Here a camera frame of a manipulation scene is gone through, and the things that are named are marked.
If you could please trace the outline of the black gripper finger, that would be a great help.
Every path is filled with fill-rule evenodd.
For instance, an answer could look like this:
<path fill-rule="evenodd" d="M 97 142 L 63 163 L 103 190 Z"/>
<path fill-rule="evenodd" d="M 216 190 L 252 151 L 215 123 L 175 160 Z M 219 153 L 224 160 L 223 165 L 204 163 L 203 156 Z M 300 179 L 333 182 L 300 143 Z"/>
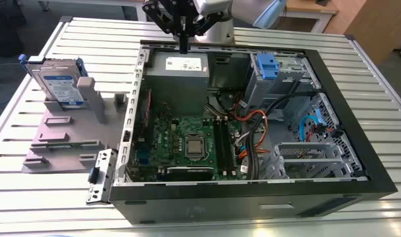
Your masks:
<path fill-rule="evenodd" d="M 200 15 L 189 14 L 185 17 L 185 24 L 183 27 L 183 53 L 188 53 L 189 42 L 188 39 L 195 36 L 203 36 L 204 33 L 212 28 L 212 26 L 223 21 L 224 12 L 219 11 L 216 13 L 208 14 L 200 20 L 195 18 Z"/>
<path fill-rule="evenodd" d="M 183 53 L 183 25 L 181 17 L 173 16 L 169 18 L 161 17 L 163 6 L 159 0 L 145 0 L 141 6 L 143 11 L 157 24 L 165 34 L 172 34 L 179 42 L 179 52 Z"/>

